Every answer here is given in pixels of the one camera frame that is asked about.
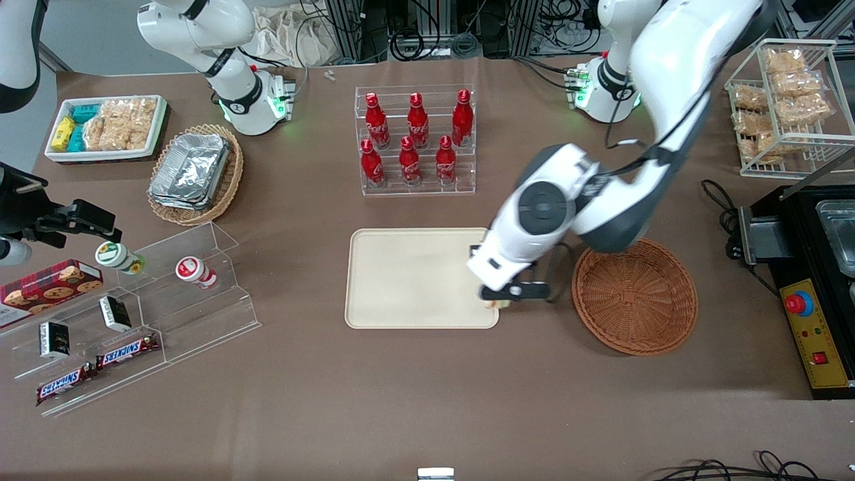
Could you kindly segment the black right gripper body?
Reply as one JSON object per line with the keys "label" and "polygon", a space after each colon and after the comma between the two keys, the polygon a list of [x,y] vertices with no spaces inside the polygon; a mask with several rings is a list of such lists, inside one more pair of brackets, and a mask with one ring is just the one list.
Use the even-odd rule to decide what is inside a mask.
{"label": "black right gripper body", "polygon": [[21,238],[21,232],[33,227],[37,219],[49,214],[49,197],[45,189],[31,194],[16,194],[16,174],[23,171],[1,164],[1,232]]}

